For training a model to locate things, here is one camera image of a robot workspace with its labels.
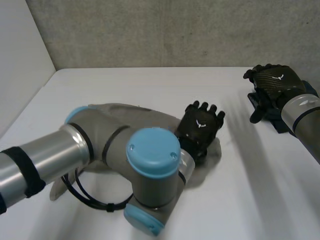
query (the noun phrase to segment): silver metal tube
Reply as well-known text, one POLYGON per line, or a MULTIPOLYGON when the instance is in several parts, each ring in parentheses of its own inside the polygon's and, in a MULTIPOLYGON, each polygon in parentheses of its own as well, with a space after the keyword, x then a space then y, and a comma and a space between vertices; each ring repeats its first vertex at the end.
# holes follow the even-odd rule
POLYGON ((288 101, 282 111, 281 118, 293 131, 293 125, 297 118, 310 109, 320 107, 320 99, 312 94, 302 94, 288 101))
POLYGON ((312 94, 296 96, 284 105, 281 117, 320 164, 320 99, 312 94))
POLYGON ((296 125, 294 134, 320 164, 320 110, 304 116, 296 125))
MULTIPOLYGON (((86 141, 70 125, 20 147, 32 160, 46 184, 87 164, 90 159, 86 141)), ((0 193, 7 208, 24 199, 26 189, 25 179, 15 162, 0 153, 0 193)))

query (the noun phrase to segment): black cable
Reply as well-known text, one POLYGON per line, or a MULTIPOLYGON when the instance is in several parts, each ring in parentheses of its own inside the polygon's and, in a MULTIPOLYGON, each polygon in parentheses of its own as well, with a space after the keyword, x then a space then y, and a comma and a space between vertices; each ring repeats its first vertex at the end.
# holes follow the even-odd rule
POLYGON ((98 201, 97 199, 93 198, 92 196, 90 196, 89 193, 87 193, 87 191, 84 189, 84 187, 82 186, 82 184, 80 183, 79 180, 79 174, 78 174, 78 169, 76 168, 74 171, 74 175, 75 175, 75 181, 77 183, 77 185, 79 186, 80 190, 83 192, 83 194, 88 198, 85 198, 84 196, 82 196, 70 183, 69 178, 68 178, 68 174, 64 175, 61 177, 63 183, 66 185, 67 189, 70 191, 70 193, 75 196, 79 201, 81 201, 82 203, 84 203, 85 205, 87 205, 90 208, 93 209, 98 209, 98 210, 105 210, 107 212, 114 212, 117 210, 122 210, 126 207, 127 203, 130 201, 130 199, 133 197, 133 194, 131 194, 126 200, 114 204, 114 203, 103 203, 101 201, 98 201))
POLYGON ((126 200, 114 204, 114 203, 103 203, 101 201, 98 201, 97 199, 93 198, 92 196, 90 196, 89 193, 87 193, 87 191, 84 189, 84 187, 82 186, 80 180, 79 180, 79 175, 78 175, 78 169, 74 170, 74 176, 75 176, 75 181, 78 184, 80 190, 83 192, 83 194, 85 196, 87 196, 92 203, 97 204, 99 206, 102 206, 106 209, 107 212, 114 212, 114 211, 118 211, 118 210, 122 210, 126 207, 127 203, 130 201, 130 199, 134 196, 133 194, 131 194, 126 200))
POLYGON ((87 205, 88 207, 94 208, 94 209, 100 209, 100 210, 105 210, 105 208, 101 208, 95 204, 93 204, 89 199, 85 198, 84 196, 82 196, 80 193, 78 193, 78 191, 76 189, 74 189, 74 187, 72 186, 72 184, 70 183, 69 179, 68 179, 68 174, 64 175, 61 177, 61 180, 63 181, 63 183, 66 185, 67 189, 69 190, 69 192, 75 196, 80 202, 84 203, 85 205, 87 205))

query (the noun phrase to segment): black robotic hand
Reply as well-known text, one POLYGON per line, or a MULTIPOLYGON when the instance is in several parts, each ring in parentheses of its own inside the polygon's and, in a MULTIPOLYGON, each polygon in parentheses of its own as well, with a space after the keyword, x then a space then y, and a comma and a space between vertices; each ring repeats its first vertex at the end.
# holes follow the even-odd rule
POLYGON ((225 113, 216 115, 217 106, 195 101, 185 109, 185 114, 175 131, 181 148, 187 151, 195 163, 207 155, 207 148, 216 138, 217 131, 224 124, 225 113))
POLYGON ((261 121, 268 109, 281 111, 290 99, 306 93, 305 85, 298 75, 285 65, 257 65, 246 71, 243 78, 254 84, 260 99, 259 106, 250 117, 253 124, 261 121))

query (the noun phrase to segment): robotic arm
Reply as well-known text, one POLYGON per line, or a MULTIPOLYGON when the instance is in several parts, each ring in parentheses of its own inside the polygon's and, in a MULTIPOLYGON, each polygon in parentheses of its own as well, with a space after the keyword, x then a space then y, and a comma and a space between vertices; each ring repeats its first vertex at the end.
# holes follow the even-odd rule
MULTIPOLYGON (((224 123, 225 114, 216 115, 215 105, 209 110, 206 102, 199 105, 196 101, 186 108, 174 133, 131 127, 94 106, 76 109, 59 131, 0 153, 0 213, 56 178, 98 160, 132 184, 125 218, 157 236, 224 123)), ((68 176, 63 179, 70 188, 68 176)))
POLYGON ((243 78, 254 84, 260 99, 250 121, 255 124, 268 109, 279 109, 282 120, 320 164, 320 99, 306 93, 303 82, 288 66, 257 65, 243 78))

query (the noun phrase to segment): white logo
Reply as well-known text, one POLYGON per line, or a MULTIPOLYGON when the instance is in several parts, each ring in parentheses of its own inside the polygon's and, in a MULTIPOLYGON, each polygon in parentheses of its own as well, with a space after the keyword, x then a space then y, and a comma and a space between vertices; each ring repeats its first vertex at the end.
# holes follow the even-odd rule
POLYGON ((196 120, 196 124, 198 125, 199 128, 204 128, 204 127, 207 126, 206 124, 201 125, 201 124, 198 122, 198 120, 196 120))
POLYGON ((273 79, 279 79, 279 80, 282 80, 283 77, 284 77, 283 74, 281 76, 278 76, 278 77, 272 76, 273 79))

